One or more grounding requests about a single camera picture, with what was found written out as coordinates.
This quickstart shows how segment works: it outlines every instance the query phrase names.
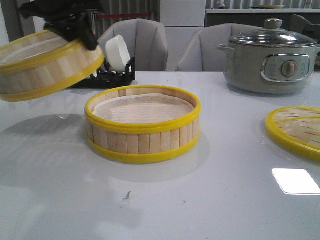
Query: shelf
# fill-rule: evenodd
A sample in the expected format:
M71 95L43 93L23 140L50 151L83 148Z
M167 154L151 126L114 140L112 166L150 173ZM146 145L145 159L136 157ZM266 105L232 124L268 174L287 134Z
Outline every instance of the shelf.
M318 13L320 9L282 8L282 9L206 9L207 14L299 14Z

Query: table surface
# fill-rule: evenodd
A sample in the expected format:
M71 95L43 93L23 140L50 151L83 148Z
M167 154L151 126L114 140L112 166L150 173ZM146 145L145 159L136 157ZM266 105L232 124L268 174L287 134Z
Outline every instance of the table surface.
M236 89L222 72L137 72L133 84L200 98L191 151L141 165L97 155L84 107L100 90L0 100L1 240L319 240L320 195L287 194L273 172L305 170L319 186L320 162L279 147L264 124L281 107L320 107L320 74L290 95Z

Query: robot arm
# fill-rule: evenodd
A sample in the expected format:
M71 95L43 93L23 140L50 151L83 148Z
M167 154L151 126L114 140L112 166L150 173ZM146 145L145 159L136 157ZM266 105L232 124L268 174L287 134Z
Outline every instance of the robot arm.
M107 0L35 0L23 4L19 11L24 18L40 17L44 29L66 41L80 38L88 50L94 51L98 41L89 21L88 12L104 11Z

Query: red stripe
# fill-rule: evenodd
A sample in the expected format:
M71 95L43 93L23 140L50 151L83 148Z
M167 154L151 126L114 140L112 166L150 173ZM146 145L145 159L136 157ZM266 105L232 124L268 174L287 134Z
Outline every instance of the red stripe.
M151 12L142 13L128 13L128 14L98 14L99 19L117 19L117 18L138 18L138 17L149 17Z

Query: bamboo steamer lid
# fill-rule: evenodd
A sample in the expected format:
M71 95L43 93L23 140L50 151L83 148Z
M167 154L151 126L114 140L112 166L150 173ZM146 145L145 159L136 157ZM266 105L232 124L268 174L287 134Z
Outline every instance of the bamboo steamer lid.
M94 73L104 61L98 46L89 51L80 39L72 42L41 31L0 47L0 98L27 101L68 88Z
M113 88L85 106L89 144L101 156L119 162L169 160L197 144L200 111L199 99L177 87Z
M320 161L320 107L276 109L266 117L265 128L271 139L282 147Z

